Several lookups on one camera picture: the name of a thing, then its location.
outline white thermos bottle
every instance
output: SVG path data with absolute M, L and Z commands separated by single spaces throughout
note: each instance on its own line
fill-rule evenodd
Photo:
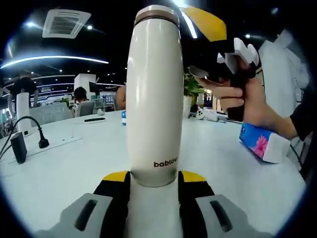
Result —
M 137 13 L 126 88 L 131 173 L 144 186 L 177 176 L 183 114 L 183 63 L 179 18 L 151 5 Z

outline gray plastic piece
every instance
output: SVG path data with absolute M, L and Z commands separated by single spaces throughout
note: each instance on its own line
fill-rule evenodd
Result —
M 223 195 L 196 198 L 209 238 L 271 238 L 248 223 L 247 215 Z
M 112 197 L 86 193 L 64 209 L 59 223 L 48 231 L 35 233 L 37 238 L 99 238 Z

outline tissue box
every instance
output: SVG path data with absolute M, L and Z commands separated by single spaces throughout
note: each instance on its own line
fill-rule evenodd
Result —
M 248 123 L 242 124 L 239 138 L 260 159 L 276 164 L 283 162 L 290 145 L 284 137 Z

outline white pillar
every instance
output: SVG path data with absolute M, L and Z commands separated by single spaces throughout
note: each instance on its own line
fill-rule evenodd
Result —
M 78 87 L 83 87 L 87 91 L 87 98 L 91 100 L 91 96 L 96 95 L 96 93 L 90 91 L 89 82 L 96 83 L 96 75 L 80 73 L 74 79 L 74 91 Z

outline black shirt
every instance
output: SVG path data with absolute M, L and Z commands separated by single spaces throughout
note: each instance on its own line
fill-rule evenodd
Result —
M 25 93 L 29 93 L 29 106 L 31 107 L 31 95 L 33 95 L 34 92 L 37 90 L 36 84 L 27 77 L 17 79 L 10 90 L 10 93 L 13 95 L 15 101 L 16 95 L 21 93 L 22 89 L 24 89 Z
M 316 123 L 316 109 L 317 109 L 317 94 L 311 88 L 306 88 L 302 103 L 294 110 L 290 116 L 292 123 L 301 140 L 304 140 L 311 132 L 313 132 L 312 142 L 309 151 L 302 165 L 301 174 L 306 180 L 310 173 L 317 169 L 317 123 Z

